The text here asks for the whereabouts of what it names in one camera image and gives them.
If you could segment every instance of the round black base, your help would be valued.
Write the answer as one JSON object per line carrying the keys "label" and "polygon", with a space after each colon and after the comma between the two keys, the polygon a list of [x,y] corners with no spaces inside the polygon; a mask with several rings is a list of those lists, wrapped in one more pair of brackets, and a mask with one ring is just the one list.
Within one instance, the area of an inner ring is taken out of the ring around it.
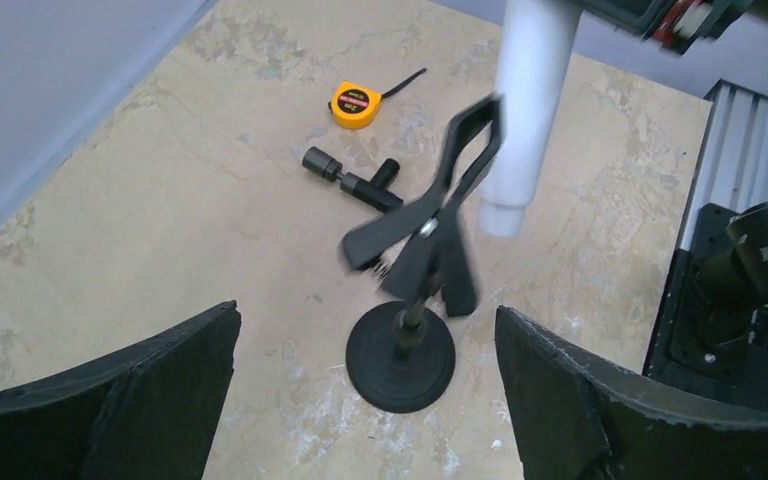
{"label": "round black base", "polygon": [[346,345],[346,370],[355,389],[372,406],[411,413],[431,405],[455,372],[455,342],[446,324],[425,309],[428,329],[408,355],[397,355],[393,322],[402,302],[378,305],[355,324]]}

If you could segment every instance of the red component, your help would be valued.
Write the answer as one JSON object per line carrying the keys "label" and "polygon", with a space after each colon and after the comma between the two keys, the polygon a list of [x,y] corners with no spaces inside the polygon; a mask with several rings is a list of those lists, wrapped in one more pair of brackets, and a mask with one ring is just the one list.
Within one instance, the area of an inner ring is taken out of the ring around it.
{"label": "red component", "polygon": [[658,28],[655,30],[655,33],[652,34],[652,37],[661,42],[661,45],[665,47],[672,45],[673,40],[675,40],[676,23],[681,20],[682,15],[684,15],[690,7],[699,5],[700,3],[702,3],[702,0],[676,0],[676,3],[674,3],[667,14],[664,15],[661,24],[658,25]]}

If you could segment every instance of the tripod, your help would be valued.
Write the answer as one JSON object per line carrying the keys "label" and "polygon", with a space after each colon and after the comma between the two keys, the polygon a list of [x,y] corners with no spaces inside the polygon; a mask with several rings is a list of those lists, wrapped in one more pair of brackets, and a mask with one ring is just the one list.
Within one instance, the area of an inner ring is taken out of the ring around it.
{"label": "tripod", "polygon": [[[346,346],[349,379],[361,397],[381,410],[422,410],[452,380],[454,340],[425,304],[440,292],[448,317],[468,316],[478,306],[458,211],[501,146],[499,108],[496,98],[486,97],[452,118],[431,187],[417,200],[343,237],[341,251],[349,269],[386,272],[381,288],[397,299],[364,314]],[[458,156],[488,126],[487,145],[444,205]],[[382,267],[382,254],[404,238],[409,240],[393,265]]]}

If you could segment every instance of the stone countertop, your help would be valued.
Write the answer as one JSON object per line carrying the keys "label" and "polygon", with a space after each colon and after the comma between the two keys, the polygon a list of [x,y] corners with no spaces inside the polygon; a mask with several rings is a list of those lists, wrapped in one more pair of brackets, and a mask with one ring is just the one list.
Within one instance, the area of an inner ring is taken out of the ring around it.
{"label": "stone countertop", "polygon": [[[0,230],[0,389],[236,299],[236,371],[205,478],[521,478],[496,306],[639,371],[709,105],[575,56],[520,236],[477,233],[477,198],[466,206],[483,294],[449,322],[449,390],[384,414],[343,365],[382,297],[336,254],[374,212],[301,156],[318,146],[364,177],[393,157],[393,190],[420,194],[448,120],[492,90],[499,38],[414,0],[221,1]],[[383,91],[421,67],[370,127],[333,124],[340,81]]]}

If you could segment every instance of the white tube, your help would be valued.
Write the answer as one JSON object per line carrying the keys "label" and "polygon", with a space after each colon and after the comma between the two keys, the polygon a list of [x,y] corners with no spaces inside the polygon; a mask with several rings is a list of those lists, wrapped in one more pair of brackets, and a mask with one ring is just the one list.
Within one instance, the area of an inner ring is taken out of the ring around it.
{"label": "white tube", "polygon": [[534,199],[581,8],[564,0],[508,0],[496,70],[504,142],[481,183],[479,224],[513,237]]}

